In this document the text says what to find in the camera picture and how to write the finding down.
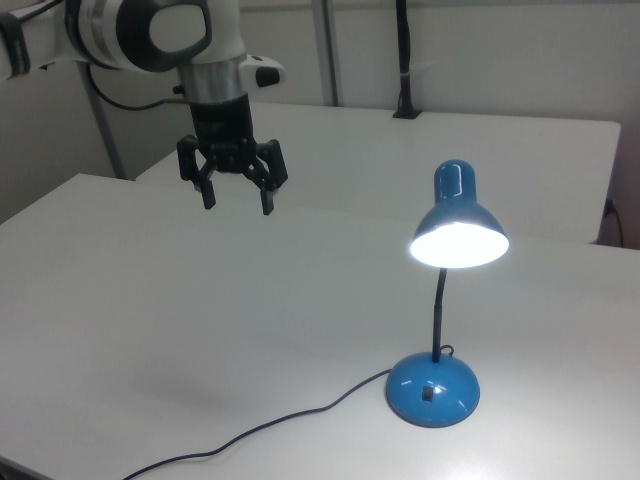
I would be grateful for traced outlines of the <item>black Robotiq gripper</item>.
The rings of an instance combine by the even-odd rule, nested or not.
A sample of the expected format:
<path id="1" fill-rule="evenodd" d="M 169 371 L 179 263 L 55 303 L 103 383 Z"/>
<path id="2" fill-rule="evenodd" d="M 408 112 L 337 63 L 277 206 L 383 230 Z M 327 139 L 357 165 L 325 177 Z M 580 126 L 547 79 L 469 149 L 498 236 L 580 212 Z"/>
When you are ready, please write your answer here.
<path id="1" fill-rule="evenodd" d="M 177 142 L 179 173 L 190 181 L 206 210 L 216 205 L 213 169 L 222 173 L 244 174 L 260 190 L 262 213 L 274 210 L 274 197 L 288 180 L 288 172 L 278 140 L 259 143 L 253 135 L 249 96 L 215 104 L 190 104 L 196 136 L 186 135 Z M 203 167 L 196 151 L 206 159 Z"/>

